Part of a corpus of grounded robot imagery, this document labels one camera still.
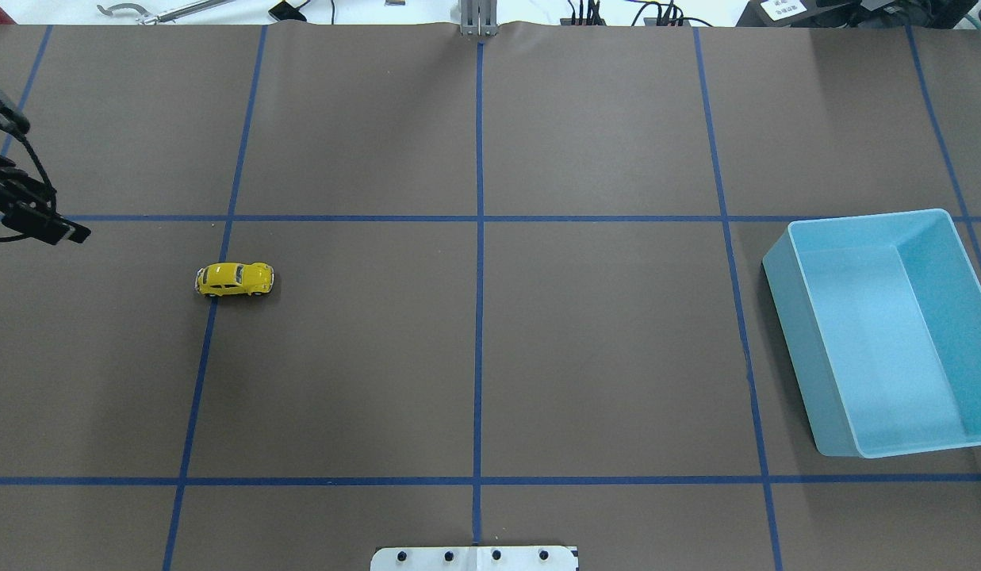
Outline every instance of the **plastic bin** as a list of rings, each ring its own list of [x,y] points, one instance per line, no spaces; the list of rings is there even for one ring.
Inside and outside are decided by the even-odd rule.
[[[764,264],[822,454],[981,445],[981,289],[946,211],[795,221]]]

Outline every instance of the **black cable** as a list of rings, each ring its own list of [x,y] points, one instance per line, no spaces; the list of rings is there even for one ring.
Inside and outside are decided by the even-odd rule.
[[[26,235],[24,235],[24,234],[17,234],[15,236],[1,236],[0,237],[0,243],[1,242],[17,242],[19,240],[23,240],[23,239],[26,239],[26,238],[28,238],[28,237]]]
[[[662,7],[663,4],[660,4],[658,2],[643,2],[642,3],[642,7],[638,8],[638,14],[635,14],[633,21],[631,21],[631,25],[632,26],[633,25],[636,25],[636,23],[638,23],[638,19],[640,17],[642,17],[642,12],[645,12],[646,11],[646,8],[647,7],[650,7],[650,6],[656,6],[656,8],[657,8],[658,11],[660,11],[660,12],[663,11],[663,7]]]
[[[33,163],[36,164],[36,169],[38,170],[38,172],[40,172],[40,177],[43,178],[43,184],[45,185],[45,187],[47,187],[49,192],[49,199],[48,199],[49,209],[52,211],[52,213],[56,214],[56,189],[52,188],[52,183],[49,182],[49,176],[47,172],[45,172],[45,169],[43,168],[43,163],[40,162],[40,158],[38,158],[38,155],[36,155],[36,149],[33,148],[33,146],[29,143],[29,140],[27,140],[25,135],[22,134],[21,131],[19,131],[18,129],[14,129],[13,131],[11,131],[11,136],[14,137],[15,140],[18,140],[18,142],[20,142],[20,144],[24,146],[25,150],[29,152],[29,158],[32,159]],[[47,220],[47,224],[49,224],[49,221],[52,221],[52,217],[49,218],[49,220]],[[17,242],[19,240],[23,240],[26,238],[28,237],[24,234],[18,234],[15,236],[2,236],[0,237],[0,243]]]
[[[699,21],[699,22],[703,23],[704,25],[707,25],[708,28],[715,28],[715,26],[714,25],[711,25],[711,23],[708,23],[707,21],[704,21],[701,18],[692,18],[691,16],[681,16],[681,17],[677,18],[677,21],[678,22],[681,22],[681,25],[683,25],[683,22],[684,21]]]
[[[638,8],[638,14],[634,15],[634,19],[633,21],[631,21],[631,25],[636,25],[636,23],[638,23],[638,19],[642,17],[642,12],[645,12],[646,8],[649,6],[656,6],[656,25],[661,25],[660,23],[661,21],[667,21],[667,22],[675,21],[676,19],[684,17],[684,11],[680,10],[680,7],[674,3],[664,4],[661,2],[639,2],[639,0],[629,0],[629,1],[634,2],[636,4],[642,4],[642,7]],[[667,8],[667,15],[663,15],[663,8]]]
[[[40,177],[43,178],[43,184],[45,184],[45,187],[47,187],[49,191],[49,209],[56,214],[56,189],[52,188],[52,183],[49,182],[49,177],[47,174],[45,174],[43,163],[40,163],[40,158],[38,158],[38,155],[36,155],[36,149],[33,149],[33,146],[29,143],[29,140],[27,140],[25,135],[21,134],[21,132],[17,129],[11,133],[11,136],[14,137],[15,140],[18,140],[20,144],[24,145],[25,150],[29,152],[29,158],[31,158],[33,163],[36,164],[36,169],[38,172],[40,172]]]

